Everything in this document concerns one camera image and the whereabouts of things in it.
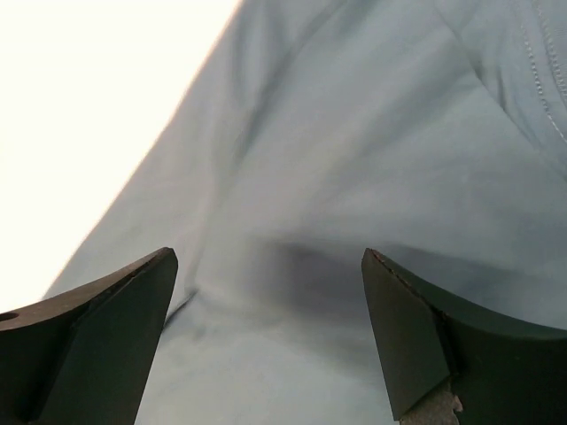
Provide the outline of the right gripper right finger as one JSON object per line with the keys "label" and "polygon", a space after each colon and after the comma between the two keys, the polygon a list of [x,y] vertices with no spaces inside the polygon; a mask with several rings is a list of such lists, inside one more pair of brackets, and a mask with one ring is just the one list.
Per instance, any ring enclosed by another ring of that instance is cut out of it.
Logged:
{"label": "right gripper right finger", "polygon": [[361,271],[394,420],[565,423],[564,330],[474,304],[372,249]]}

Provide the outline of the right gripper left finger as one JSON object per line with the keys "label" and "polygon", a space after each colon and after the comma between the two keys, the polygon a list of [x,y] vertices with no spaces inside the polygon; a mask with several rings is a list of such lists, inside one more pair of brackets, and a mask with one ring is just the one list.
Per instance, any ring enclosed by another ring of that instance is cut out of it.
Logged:
{"label": "right gripper left finger", "polygon": [[3,424],[132,424],[175,286],[161,248],[1,315]]}

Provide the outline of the grey-blue t-shirt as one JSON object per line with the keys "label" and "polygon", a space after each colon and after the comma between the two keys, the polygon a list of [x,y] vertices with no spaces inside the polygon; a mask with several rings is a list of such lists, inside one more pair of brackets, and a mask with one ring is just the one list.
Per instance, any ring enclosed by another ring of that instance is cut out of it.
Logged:
{"label": "grey-blue t-shirt", "polygon": [[368,248],[566,324],[566,4],[244,1],[50,287],[179,259],[140,424],[386,424]]}

